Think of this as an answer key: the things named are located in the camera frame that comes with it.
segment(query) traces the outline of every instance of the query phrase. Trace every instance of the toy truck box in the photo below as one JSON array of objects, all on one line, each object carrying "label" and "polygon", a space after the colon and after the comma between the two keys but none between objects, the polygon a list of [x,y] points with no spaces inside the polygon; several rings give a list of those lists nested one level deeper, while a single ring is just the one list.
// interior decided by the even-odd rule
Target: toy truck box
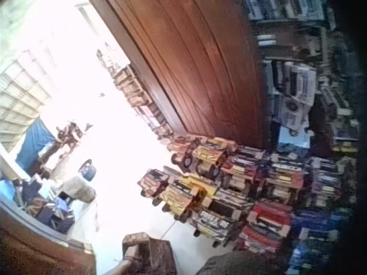
[{"label": "toy truck box", "polygon": [[218,192],[216,192],[215,196],[213,197],[213,200],[224,203],[232,207],[233,209],[240,211],[240,213],[238,214],[235,214],[235,211],[230,215],[227,214],[227,217],[231,217],[232,219],[236,220],[240,219],[240,215],[242,214],[248,215],[254,204],[254,201],[250,198],[244,197],[238,194],[237,192],[224,190],[221,188],[218,189]]},{"label": "toy truck box", "polygon": [[248,249],[257,254],[273,257],[282,246],[283,238],[259,226],[246,225],[240,233],[237,248]]},{"label": "toy truck box", "polygon": [[312,158],[310,158],[309,164],[315,170],[320,170],[320,171],[325,171],[325,172],[332,172],[332,173],[337,173],[338,172],[338,166],[332,160],[322,159],[322,158],[318,158],[318,157],[313,156]]},{"label": "toy truck box", "polygon": [[194,236],[201,233],[215,239],[213,247],[237,238],[245,222],[243,216],[247,215],[253,202],[235,192],[218,190],[213,199],[208,197],[202,201],[202,210],[193,217],[192,225],[196,228]]},{"label": "toy truck box", "polygon": [[237,155],[231,155],[222,165],[221,170],[224,172],[222,177],[222,186],[233,191],[248,195],[256,193],[262,187],[264,180],[264,170],[259,167],[260,160],[257,158]]},{"label": "toy truck box", "polygon": [[263,195],[266,198],[292,204],[303,187],[303,166],[291,161],[272,163],[265,182]]},{"label": "toy truck box", "polygon": [[181,182],[191,187],[203,188],[209,198],[212,198],[218,190],[214,181],[194,173],[183,176]]},{"label": "toy truck box", "polygon": [[193,151],[193,156],[203,162],[219,166],[225,161],[234,146],[235,143],[229,140],[217,137],[214,139],[202,138],[201,145]]},{"label": "toy truck box", "polygon": [[313,274],[313,268],[320,270],[330,259],[332,242],[307,239],[297,244],[285,274]]},{"label": "toy truck box", "polygon": [[168,184],[173,182],[173,177],[157,169],[149,169],[143,178],[138,181],[142,188],[141,196],[152,198],[153,205],[158,205],[161,200],[159,195],[166,189]]},{"label": "toy truck box", "polygon": [[291,210],[292,207],[262,199],[254,205],[247,221],[285,238],[291,228]]},{"label": "toy truck box", "polygon": [[194,236],[198,237],[201,234],[214,239],[213,247],[216,248],[219,244],[228,243],[229,237],[235,228],[236,221],[225,216],[210,211],[208,209],[201,210],[198,214],[194,214],[192,225],[196,228]]},{"label": "toy truck box", "polygon": [[159,197],[166,202],[162,211],[172,212],[175,220],[185,223],[205,195],[204,188],[190,186],[180,180],[175,180],[166,187]]},{"label": "toy truck box", "polygon": [[320,170],[314,171],[312,193],[338,199],[341,196],[341,175]]},{"label": "toy truck box", "polygon": [[235,150],[236,155],[241,155],[243,157],[262,159],[265,156],[266,151],[249,147],[249,146],[237,146]]},{"label": "toy truck box", "polygon": [[199,139],[192,136],[175,138],[167,145],[167,149],[174,152],[171,157],[172,163],[179,167],[189,168],[193,162],[192,152],[199,143]]}]

